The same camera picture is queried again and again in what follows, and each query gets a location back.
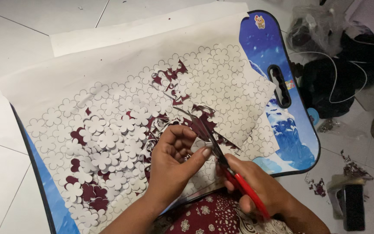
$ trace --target white cable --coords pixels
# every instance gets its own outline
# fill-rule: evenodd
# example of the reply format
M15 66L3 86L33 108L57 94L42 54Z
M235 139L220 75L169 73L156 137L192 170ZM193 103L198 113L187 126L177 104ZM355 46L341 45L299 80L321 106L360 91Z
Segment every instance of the white cable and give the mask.
M335 69L335 71L336 71L336 72L335 72L335 76L336 76L336 78L334 79L333 88L331 89L330 97L328 98L328 101L329 101L330 103L340 103L340 102L345 102L345 101L349 100L350 98L356 96L356 94L358 94L358 93L359 93L359 92L360 92L360 91L361 91L361 90L366 86L366 83L367 83L367 74L366 74L366 72L363 70L363 68L361 68L359 65L357 65L354 61L349 61L349 62L351 62L352 64L358 66L358 67L363 71L364 76L365 76L365 81L364 81L363 87L362 87L361 89L359 89L359 91L357 91L357 92L356 92L353 96L351 96L350 98L347 98L347 99L345 99L345 100L338 101L338 102L332 102L332 101L331 101L331 96L332 96L332 94L333 94L333 92L334 92L334 88L336 87L336 83L337 83L337 66L336 66L335 62L333 61L333 59L332 59L330 56L326 55L325 53L321 53L321 52L314 52L314 51L311 51L311 52L299 52L299 53L290 53L290 54L288 54L288 55L297 55L297 54L304 54L304 53L322 54L322 55L327 56L327 57L331 60L331 62L333 62L334 69Z

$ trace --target white paper sheet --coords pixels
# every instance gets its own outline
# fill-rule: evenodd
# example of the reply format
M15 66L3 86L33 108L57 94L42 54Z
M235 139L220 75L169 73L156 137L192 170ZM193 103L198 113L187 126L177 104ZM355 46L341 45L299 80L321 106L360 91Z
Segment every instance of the white paper sheet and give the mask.
M50 35L55 57L116 45L227 15L248 12L246 3L215 1L130 23Z

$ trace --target tile grout line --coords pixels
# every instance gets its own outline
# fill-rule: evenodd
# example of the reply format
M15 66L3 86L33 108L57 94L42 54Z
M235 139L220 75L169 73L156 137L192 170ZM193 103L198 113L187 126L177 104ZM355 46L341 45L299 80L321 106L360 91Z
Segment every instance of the tile grout line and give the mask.
M7 212L5 213L5 216L4 216L4 218L3 218L3 221L1 222L0 229L1 229L2 225L3 225L3 223L4 223L5 218L7 217L8 211L10 210L11 205L13 204L15 197L17 196L18 190L19 190L19 188L21 187L21 185L22 185L22 183L23 183L23 181L24 181L25 175L27 174L28 169L30 168L30 166L31 166L31 163L28 165L27 171L25 171L24 176L23 176L23 178L21 179L21 183L19 184L17 191L15 191L15 194L14 194L13 200L11 201L10 206L9 206L8 209L7 209Z
M31 30L34 30L34 31L36 31L36 32L38 32L38 33L41 33L41 34L43 34L43 35L49 36L49 35L45 34L44 32L40 32L39 30L35 30L34 28L30 28L29 26L25 26L24 24L20 24L20 23L18 23L18 22L15 22L15 21L13 21L12 19L8 19L8 18L6 18L6 17L3 17L2 15L0 15L0 17L4 18L4 19L6 19L6 20L9 20L9 21L11 21L11 22L14 22L14 23L16 23L16 24L19 24L19 25L21 25L21 26L24 26L24 27L26 27L26 28L29 28L29 29L31 29Z
M18 150L14 150L14 149L8 148L8 147L3 146L3 145L0 145L0 146L1 146L1 147L4 147L4 148L6 148L6 149L9 149L9 150L12 150L12 151L15 151L15 152L18 152L18 153L21 153L21 154L24 154L24 155L27 155L27 156L28 156L28 154L25 154L25 153L20 152L20 151L18 151Z
M326 151L330 151L330 152L332 152L331 150L329 150L329 149L325 149L325 148L323 148L323 147L321 147L321 149L324 149L324 150L326 150ZM369 168L374 169L374 167L368 166L368 165L363 164L363 163L361 163L361 162L358 162L358 161L356 161L356 160L352 160L352 161L353 161L353 162L360 163L360 164L362 164L362 165L364 165L364 166L366 166L366 167L369 167Z

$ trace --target maroon paper flower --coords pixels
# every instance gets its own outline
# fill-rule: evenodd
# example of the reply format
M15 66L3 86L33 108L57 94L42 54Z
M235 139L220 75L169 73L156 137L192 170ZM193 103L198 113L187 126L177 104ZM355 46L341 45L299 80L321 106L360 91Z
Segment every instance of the maroon paper flower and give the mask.
M99 185L95 186L94 189L96 197L106 199L106 193L108 192L106 189L102 189Z
M79 159L72 159L71 164L73 165L70 170L71 172L78 172L80 167L80 160Z
M89 205L93 207L96 211L107 210L108 209L108 200L97 197L94 201L89 202Z
M91 186L90 184L88 184L88 183L82 184L82 189L83 189L83 194L81 195L81 198L85 202L88 202L88 201L90 201L91 198L96 197L93 186Z

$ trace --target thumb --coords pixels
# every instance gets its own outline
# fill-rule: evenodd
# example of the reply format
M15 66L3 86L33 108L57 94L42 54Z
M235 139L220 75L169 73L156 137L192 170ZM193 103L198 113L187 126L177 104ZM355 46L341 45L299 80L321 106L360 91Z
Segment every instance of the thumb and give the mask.
M198 149L186 162L182 163L182 171L191 178L203 166L211 155L211 148L203 146Z

